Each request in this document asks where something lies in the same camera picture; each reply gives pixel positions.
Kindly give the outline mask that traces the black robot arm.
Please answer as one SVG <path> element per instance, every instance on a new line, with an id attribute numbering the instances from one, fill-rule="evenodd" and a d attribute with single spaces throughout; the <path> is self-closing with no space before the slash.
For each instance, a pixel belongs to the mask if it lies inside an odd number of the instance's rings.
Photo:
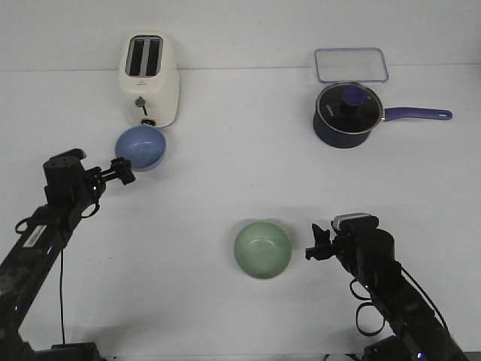
<path id="1" fill-rule="evenodd" d="M 401 274 L 395 260 L 393 236 L 378 226 L 378 219 L 349 220 L 336 229 L 312 226 L 315 244 L 305 250 L 307 259 L 336 256 L 341 265 L 369 293 L 366 306 L 375 307 L 394 334 L 364 350 L 364 360 L 465 360 L 467 357 L 435 309 Z"/>
<path id="2" fill-rule="evenodd" d="M 86 154 L 72 149 L 43 164 L 47 203 L 23 222 L 26 229 L 1 263 L 1 358 L 3 360 L 100 360 L 93 342 L 56 344 L 33 350 L 19 328 L 59 254 L 89 206 L 97 208 L 106 183 L 135 180 L 129 160 L 113 159 L 110 168 L 86 170 Z"/>

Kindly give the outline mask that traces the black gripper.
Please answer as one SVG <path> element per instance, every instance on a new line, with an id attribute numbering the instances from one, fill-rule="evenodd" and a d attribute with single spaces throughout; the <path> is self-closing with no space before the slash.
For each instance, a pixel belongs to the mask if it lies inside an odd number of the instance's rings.
<path id="1" fill-rule="evenodd" d="M 388 268 L 395 261 L 395 240 L 382 229 L 360 229 L 339 232 L 333 240 L 330 230 L 313 223 L 314 245 L 305 249 L 307 260 L 337 258 L 354 278 L 369 278 L 374 272 Z"/>
<path id="2" fill-rule="evenodd" d="M 47 204 L 52 207 L 68 207 L 85 211 L 91 205 L 100 208 L 99 200 L 106 189 L 107 178 L 119 179 L 123 185 L 133 183 L 131 162 L 123 157 L 113 159 L 110 168 L 94 167 L 86 170 L 82 159 L 64 156 L 48 159 L 43 164 L 47 185 L 44 188 Z"/>

